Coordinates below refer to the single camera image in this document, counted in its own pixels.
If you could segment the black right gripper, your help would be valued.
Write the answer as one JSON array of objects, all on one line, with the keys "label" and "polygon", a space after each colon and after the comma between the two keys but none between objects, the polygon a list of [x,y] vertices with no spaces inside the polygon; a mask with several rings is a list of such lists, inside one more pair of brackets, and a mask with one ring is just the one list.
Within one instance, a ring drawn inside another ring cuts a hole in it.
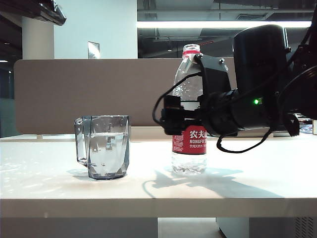
[{"label": "black right gripper", "polygon": [[200,106],[201,119],[208,134],[219,137],[247,130],[248,98],[241,98],[237,89],[229,92],[202,94],[198,101],[181,101],[167,95],[163,99],[160,125],[166,135],[181,135],[189,126],[200,125],[195,111]]}]

